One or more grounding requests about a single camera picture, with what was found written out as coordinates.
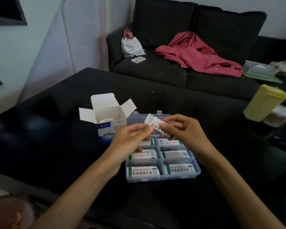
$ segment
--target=fingernail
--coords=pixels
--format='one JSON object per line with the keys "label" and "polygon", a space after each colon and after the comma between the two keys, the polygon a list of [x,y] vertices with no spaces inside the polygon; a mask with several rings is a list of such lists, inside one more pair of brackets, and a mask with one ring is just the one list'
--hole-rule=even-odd
{"label": "fingernail", "polygon": [[165,123],[160,123],[159,126],[160,126],[160,128],[165,129],[166,124]]}

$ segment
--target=clear plastic compartment box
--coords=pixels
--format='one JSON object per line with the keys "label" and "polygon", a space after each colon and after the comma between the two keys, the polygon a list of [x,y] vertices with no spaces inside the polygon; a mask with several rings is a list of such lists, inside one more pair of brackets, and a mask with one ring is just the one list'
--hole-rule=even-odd
{"label": "clear plastic compartment box", "polygon": [[[136,123],[144,123],[148,114],[139,114],[138,112],[133,112],[127,118],[127,125],[132,125]],[[154,114],[159,119],[164,119],[168,114],[162,114],[162,111],[157,111]],[[160,146],[158,139],[160,137],[160,132],[156,131],[155,134],[151,135],[154,139],[154,145],[152,146],[142,146],[143,149],[154,149],[157,152],[157,159],[127,159],[125,162],[125,172],[127,182],[147,182],[147,181],[162,181],[162,180],[172,180],[172,179],[182,179],[182,178],[195,178],[201,173],[200,167],[193,155],[193,153],[188,150],[184,145],[166,145]],[[189,158],[163,158],[161,151],[172,151],[172,150],[186,150]],[[195,173],[189,174],[166,174],[166,168],[164,165],[171,164],[192,164]],[[159,169],[160,175],[154,175],[149,177],[129,177],[128,167],[138,167],[138,166],[156,166]]]}

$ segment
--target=sofa cushion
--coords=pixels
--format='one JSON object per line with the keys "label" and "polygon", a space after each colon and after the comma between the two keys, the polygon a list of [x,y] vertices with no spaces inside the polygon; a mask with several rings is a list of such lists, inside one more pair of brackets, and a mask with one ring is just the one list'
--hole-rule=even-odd
{"label": "sofa cushion", "polygon": [[146,58],[145,61],[134,63],[131,60],[135,57],[127,57],[114,67],[113,72],[185,88],[185,69],[173,61],[157,56],[154,51],[145,50],[145,53],[146,55],[142,55]]}
{"label": "sofa cushion", "polygon": [[250,101],[259,89],[259,84],[248,77],[236,78],[191,71],[187,75],[186,88]]}
{"label": "sofa cushion", "polygon": [[243,65],[266,17],[264,12],[235,13],[200,5],[192,30],[220,57]]}
{"label": "sofa cushion", "polygon": [[191,30],[197,6],[171,0],[136,0],[133,33],[144,49],[168,45],[176,34]]}

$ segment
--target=dark table surface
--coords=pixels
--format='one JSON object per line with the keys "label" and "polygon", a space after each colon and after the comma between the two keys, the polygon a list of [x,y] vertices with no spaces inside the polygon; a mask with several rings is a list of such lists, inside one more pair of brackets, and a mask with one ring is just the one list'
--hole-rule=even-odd
{"label": "dark table surface", "polygon": [[[62,194],[105,150],[96,125],[80,121],[90,96],[131,98],[139,113],[199,120],[217,149],[286,225],[286,152],[270,146],[242,112],[248,102],[86,68],[0,114],[0,173]],[[124,164],[88,216],[123,228],[239,228],[212,177],[129,184]]]}

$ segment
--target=yellow container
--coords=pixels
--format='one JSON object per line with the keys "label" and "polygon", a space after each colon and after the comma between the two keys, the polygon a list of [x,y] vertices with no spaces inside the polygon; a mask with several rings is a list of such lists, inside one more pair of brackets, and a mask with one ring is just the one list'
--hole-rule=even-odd
{"label": "yellow container", "polygon": [[260,122],[284,100],[286,100],[286,92],[262,84],[244,110],[244,115],[249,120]]}

